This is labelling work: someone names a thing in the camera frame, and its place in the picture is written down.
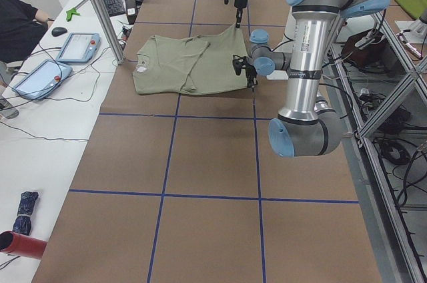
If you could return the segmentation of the green long sleeve shirt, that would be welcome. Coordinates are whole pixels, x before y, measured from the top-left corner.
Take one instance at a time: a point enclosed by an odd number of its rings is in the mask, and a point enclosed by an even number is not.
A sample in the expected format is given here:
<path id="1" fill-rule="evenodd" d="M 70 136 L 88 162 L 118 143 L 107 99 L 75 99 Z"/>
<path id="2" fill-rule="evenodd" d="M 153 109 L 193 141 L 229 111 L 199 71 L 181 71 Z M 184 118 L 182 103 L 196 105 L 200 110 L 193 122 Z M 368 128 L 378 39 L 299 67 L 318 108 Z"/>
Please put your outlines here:
<path id="1" fill-rule="evenodd" d="M 217 35 L 183 39 L 153 35 L 137 52 L 135 91 L 208 95 L 245 89 L 247 80 L 236 75 L 233 55 L 246 55 L 244 34 L 233 25 Z M 143 73 L 136 71 L 141 66 L 147 68 Z"/>

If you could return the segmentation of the black keyboard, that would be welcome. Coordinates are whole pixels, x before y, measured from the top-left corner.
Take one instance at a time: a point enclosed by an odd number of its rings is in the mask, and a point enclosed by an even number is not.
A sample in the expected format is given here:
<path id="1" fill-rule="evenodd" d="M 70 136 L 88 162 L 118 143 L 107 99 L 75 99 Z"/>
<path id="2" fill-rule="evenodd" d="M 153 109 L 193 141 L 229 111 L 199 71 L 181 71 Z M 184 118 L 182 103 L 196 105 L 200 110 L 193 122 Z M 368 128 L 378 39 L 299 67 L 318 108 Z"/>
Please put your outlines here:
<path id="1" fill-rule="evenodd" d="M 126 13 L 123 0 L 103 0 L 103 2 L 110 17 L 123 15 Z"/>

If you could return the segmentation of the blue teach pendant far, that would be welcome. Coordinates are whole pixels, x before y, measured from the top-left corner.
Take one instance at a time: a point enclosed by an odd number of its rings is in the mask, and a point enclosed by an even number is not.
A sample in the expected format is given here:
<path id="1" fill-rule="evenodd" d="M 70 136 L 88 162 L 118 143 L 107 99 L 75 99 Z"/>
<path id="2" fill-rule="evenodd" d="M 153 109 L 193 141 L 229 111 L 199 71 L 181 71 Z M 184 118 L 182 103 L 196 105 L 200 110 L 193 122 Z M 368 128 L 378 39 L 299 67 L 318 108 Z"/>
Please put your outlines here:
<path id="1" fill-rule="evenodd" d="M 70 33 L 55 60 L 69 65 L 88 63 L 96 54 L 99 42 L 98 33 Z"/>

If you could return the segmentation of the blue teach pendant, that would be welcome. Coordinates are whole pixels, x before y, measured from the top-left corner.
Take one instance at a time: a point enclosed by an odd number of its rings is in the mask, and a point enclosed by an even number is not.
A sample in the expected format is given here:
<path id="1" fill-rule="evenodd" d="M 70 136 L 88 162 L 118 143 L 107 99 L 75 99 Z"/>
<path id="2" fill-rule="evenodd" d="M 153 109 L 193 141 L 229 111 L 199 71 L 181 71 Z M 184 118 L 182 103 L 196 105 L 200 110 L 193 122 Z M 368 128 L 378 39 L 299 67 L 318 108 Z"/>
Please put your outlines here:
<path id="1" fill-rule="evenodd" d="M 71 72 L 71 66 L 46 59 L 13 86 L 12 90 L 25 99 L 43 99 L 58 88 L 61 82 L 70 76 Z"/>
<path id="2" fill-rule="evenodd" d="M 88 63 L 96 54 L 99 42 L 98 33 L 70 33 L 55 60 L 69 65 Z"/>

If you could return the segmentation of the green plastic clamp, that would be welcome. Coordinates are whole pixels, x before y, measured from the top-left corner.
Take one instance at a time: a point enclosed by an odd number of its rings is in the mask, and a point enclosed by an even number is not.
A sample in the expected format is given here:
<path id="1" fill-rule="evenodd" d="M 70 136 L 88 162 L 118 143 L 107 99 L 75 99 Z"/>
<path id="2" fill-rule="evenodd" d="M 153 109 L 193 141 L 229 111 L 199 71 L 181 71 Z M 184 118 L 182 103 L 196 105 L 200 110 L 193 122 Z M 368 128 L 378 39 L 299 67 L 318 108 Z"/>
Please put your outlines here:
<path id="1" fill-rule="evenodd" d="M 80 16 L 76 7 L 73 7 L 66 11 L 66 22 L 70 22 L 74 16 Z"/>

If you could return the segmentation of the black computer mouse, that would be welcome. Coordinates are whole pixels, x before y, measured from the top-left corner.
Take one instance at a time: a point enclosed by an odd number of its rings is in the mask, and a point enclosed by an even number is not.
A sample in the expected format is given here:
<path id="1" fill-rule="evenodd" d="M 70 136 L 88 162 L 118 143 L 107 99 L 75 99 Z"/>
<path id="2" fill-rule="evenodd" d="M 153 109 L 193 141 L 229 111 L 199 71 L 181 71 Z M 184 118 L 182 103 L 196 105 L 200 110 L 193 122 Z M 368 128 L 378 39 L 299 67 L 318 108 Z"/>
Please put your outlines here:
<path id="1" fill-rule="evenodd" d="M 67 33 L 68 32 L 68 30 L 67 30 L 67 28 L 65 28 L 65 27 L 54 27 L 52 30 L 51 30 L 51 35 L 53 36 L 53 37 L 59 37 L 60 35 L 63 35 L 63 34 L 65 34 L 65 33 Z"/>

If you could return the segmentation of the blue teach pendant near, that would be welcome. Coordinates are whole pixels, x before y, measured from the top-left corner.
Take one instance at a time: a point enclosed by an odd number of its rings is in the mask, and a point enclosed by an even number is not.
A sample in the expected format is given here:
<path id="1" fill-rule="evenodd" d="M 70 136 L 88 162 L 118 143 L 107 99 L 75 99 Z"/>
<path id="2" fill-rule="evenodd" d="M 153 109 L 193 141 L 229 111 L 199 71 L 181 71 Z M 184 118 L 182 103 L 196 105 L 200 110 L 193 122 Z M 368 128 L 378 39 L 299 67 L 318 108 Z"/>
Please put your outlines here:
<path id="1" fill-rule="evenodd" d="M 71 72 L 71 66 L 46 59 L 13 86 L 12 90 L 25 99 L 43 99 L 58 88 L 61 82 L 70 76 Z"/>

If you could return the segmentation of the person in black shirt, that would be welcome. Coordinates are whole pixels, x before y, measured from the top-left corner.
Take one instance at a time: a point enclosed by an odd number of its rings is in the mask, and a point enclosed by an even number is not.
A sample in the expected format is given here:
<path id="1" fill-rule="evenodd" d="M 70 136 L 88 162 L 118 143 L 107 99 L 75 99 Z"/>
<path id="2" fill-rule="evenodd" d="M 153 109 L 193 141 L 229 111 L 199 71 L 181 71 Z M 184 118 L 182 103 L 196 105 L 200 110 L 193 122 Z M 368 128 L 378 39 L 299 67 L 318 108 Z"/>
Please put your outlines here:
<path id="1" fill-rule="evenodd" d="M 24 61 L 54 19 L 21 0 L 1 0 L 1 61 Z"/>

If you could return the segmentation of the folded dark blue umbrella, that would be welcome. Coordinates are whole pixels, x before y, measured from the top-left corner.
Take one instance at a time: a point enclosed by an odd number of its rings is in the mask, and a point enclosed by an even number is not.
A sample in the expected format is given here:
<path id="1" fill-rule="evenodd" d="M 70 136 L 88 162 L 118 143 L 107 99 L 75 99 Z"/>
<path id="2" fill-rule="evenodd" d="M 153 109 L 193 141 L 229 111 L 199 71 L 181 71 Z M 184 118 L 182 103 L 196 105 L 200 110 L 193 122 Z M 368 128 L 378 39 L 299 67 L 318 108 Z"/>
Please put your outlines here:
<path id="1" fill-rule="evenodd" d="M 38 192 L 26 191 L 21 194 L 16 219 L 12 229 L 15 233 L 26 236 L 30 235 L 32 228 L 31 216 L 38 197 Z"/>

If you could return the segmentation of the red cylinder tube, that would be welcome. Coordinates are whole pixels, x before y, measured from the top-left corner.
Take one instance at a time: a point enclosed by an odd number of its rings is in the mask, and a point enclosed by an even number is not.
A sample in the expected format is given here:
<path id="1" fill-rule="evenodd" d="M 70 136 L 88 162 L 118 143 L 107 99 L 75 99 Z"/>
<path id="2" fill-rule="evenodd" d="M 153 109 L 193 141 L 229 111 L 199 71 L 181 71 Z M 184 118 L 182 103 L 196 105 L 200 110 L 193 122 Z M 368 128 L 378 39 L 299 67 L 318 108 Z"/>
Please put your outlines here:
<path id="1" fill-rule="evenodd" d="M 42 259 L 47 242 L 12 231 L 1 233 L 1 253 Z"/>

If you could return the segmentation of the aluminium frame post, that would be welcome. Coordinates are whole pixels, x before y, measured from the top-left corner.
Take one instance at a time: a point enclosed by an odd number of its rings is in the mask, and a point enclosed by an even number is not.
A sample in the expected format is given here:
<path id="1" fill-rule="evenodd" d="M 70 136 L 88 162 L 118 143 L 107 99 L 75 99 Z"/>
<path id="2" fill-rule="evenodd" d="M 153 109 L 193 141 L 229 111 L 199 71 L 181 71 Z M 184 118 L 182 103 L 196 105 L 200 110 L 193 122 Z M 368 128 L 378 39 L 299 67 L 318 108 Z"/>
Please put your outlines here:
<path id="1" fill-rule="evenodd" d="M 95 14 L 97 15 L 99 22 L 101 23 L 101 27 L 105 34 L 106 40 L 109 43 L 109 46 L 114 54 L 116 62 L 118 65 L 121 65 L 124 62 L 125 57 L 123 54 L 123 49 L 119 44 L 118 38 L 115 34 L 115 30 L 113 28 L 110 17 L 108 15 L 107 8 L 103 0 L 90 0 L 90 1 L 94 8 Z"/>

